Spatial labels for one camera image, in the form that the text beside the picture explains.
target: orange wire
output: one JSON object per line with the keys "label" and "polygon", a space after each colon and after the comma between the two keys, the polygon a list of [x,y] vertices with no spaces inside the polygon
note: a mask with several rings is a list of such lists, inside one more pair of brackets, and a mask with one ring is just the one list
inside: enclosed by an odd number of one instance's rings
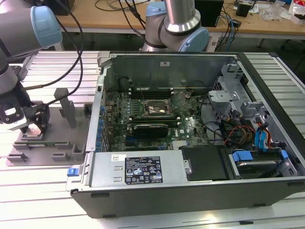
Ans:
{"label": "orange wire", "polygon": [[249,127],[249,126],[246,126],[246,125],[238,125],[238,126],[236,126],[236,127],[234,127],[234,128],[232,129],[232,131],[229,133],[228,138],[231,136],[231,134],[234,132],[235,129],[237,129],[237,128],[241,128],[241,129],[242,129],[243,127],[249,128],[249,129],[251,129],[251,131],[255,132],[254,129],[252,129],[252,128]]}

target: blue tab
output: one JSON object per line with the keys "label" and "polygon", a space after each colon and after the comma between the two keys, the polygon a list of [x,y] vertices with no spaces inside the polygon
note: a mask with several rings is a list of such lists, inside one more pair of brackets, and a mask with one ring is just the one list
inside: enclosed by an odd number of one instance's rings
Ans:
{"label": "blue tab", "polygon": [[68,172],[67,172],[67,176],[68,177],[77,177],[77,176],[79,176],[78,172],[79,172],[78,168],[69,168]]}
{"label": "blue tab", "polygon": [[236,151],[232,154],[235,162],[237,161],[252,161],[253,157],[250,151]]}
{"label": "blue tab", "polygon": [[255,146],[258,146],[259,144],[259,135],[260,135],[260,131],[256,131],[256,134],[255,134],[255,140],[254,140],[254,143],[255,143]]}
{"label": "blue tab", "polygon": [[261,139],[259,140],[259,148],[262,149],[263,151],[267,151],[267,149],[265,149],[264,147],[265,138],[266,138],[266,132],[263,131],[261,135]]}
{"label": "blue tab", "polygon": [[282,157],[284,158],[284,160],[288,159],[288,154],[287,154],[286,150],[282,150],[281,154],[282,154]]}

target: connector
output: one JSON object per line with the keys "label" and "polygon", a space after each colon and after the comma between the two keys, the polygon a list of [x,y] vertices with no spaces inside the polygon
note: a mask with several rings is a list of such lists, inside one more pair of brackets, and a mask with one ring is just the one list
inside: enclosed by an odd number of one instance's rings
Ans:
{"label": "connector", "polygon": [[130,6],[129,10],[137,19],[141,19],[141,15],[138,13],[138,11],[135,10],[133,6]]}
{"label": "connector", "polygon": [[238,20],[236,20],[236,19],[233,19],[233,20],[232,20],[232,23],[233,23],[233,26],[234,26],[235,28],[238,28],[238,27],[240,27],[240,26],[242,25],[242,22],[241,22],[241,21],[238,21]]}

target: desk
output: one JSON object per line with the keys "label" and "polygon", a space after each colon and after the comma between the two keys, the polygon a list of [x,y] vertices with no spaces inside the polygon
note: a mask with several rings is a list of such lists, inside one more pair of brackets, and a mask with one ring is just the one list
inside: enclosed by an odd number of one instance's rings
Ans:
{"label": "desk", "polygon": [[[72,10],[75,17],[80,22],[84,32],[92,33],[133,33],[129,28],[127,21],[121,11],[101,11],[95,8],[96,0],[75,0]],[[225,0],[224,7],[233,17],[242,22],[236,37],[244,38],[267,38],[267,39],[305,39],[305,26],[295,25],[287,19],[282,21],[263,21],[258,14],[248,14],[246,18],[235,16],[235,11],[227,8],[228,3],[233,0]],[[104,9],[110,9],[106,0],[101,0],[98,6]],[[139,4],[138,12],[145,19],[147,4]],[[138,20],[130,13],[126,12],[131,25],[139,32],[145,33]],[[78,32],[76,23],[70,16],[58,16],[61,23],[69,32]],[[208,43],[208,52],[214,52],[219,38],[224,35],[227,25],[224,20],[219,20],[217,27],[208,27],[210,40]]]}
{"label": "desk", "polygon": [[[83,53],[84,80],[79,90],[69,97],[75,106],[82,107],[83,103],[93,101],[98,75],[97,54],[98,52]],[[76,58],[76,52],[39,52],[35,59],[27,62],[29,74],[23,84],[36,85],[58,78]],[[46,66],[49,74],[34,81],[31,76],[46,71]],[[275,82],[272,75],[265,76],[267,85]],[[73,88],[78,79],[78,71],[73,71],[64,81],[45,89],[29,91],[30,97],[32,100],[50,101],[54,99],[53,94],[57,87],[70,85]],[[6,156],[10,152],[18,135],[19,131],[7,131],[0,125],[0,156]],[[66,191],[66,174],[70,166],[7,167],[5,161],[5,158],[0,158],[1,229],[288,229],[305,225],[305,192],[293,194],[268,207],[92,219]],[[240,221],[251,221],[253,224],[240,225]]]}

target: warning label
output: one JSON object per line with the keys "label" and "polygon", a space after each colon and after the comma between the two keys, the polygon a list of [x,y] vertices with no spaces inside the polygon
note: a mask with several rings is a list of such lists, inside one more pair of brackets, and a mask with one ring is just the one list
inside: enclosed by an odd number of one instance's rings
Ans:
{"label": "warning label", "polygon": [[159,156],[126,157],[125,183],[127,185],[163,183]]}

